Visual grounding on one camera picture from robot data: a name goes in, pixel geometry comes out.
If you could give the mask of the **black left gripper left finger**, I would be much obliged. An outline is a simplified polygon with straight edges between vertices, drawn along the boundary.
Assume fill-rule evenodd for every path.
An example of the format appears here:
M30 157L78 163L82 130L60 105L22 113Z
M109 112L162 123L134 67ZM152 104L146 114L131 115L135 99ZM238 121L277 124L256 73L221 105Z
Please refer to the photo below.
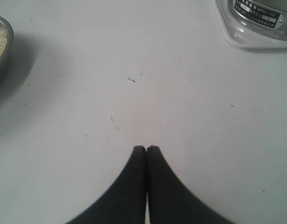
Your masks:
M135 146L112 185L70 224L144 224L147 201L146 150Z

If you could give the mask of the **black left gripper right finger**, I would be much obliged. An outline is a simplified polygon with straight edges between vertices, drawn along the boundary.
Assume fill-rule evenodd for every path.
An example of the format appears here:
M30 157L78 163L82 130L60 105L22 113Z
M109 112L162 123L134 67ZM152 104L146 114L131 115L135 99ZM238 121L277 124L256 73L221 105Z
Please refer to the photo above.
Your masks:
M157 146L147 148L151 224L230 224L195 197L178 179Z

